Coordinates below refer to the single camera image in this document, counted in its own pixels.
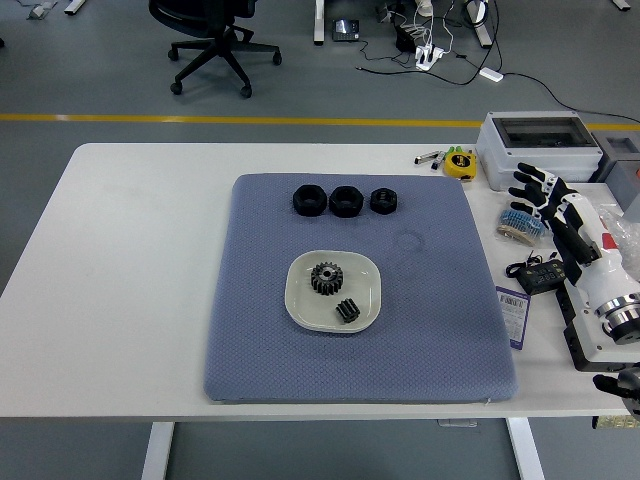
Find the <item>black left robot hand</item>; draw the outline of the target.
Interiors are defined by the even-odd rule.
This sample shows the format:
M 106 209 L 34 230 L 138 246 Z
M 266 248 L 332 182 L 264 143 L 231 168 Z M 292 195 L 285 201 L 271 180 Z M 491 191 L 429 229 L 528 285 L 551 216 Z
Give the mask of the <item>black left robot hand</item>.
M 595 387 L 605 393 L 620 397 L 630 415 L 639 419 L 639 367 L 623 370 L 617 378 L 597 374 L 593 377 Z

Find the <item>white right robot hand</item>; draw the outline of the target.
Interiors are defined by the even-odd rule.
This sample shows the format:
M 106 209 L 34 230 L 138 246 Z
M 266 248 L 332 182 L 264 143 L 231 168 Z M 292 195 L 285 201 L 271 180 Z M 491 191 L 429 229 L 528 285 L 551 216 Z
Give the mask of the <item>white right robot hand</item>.
M 551 231 L 569 282 L 581 289 L 594 309 L 639 292 L 639 282 L 622 266 L 622 256 L 591 202 L 546 170 L 520 162 L 511 187 L 515 210 L 539 219 Z

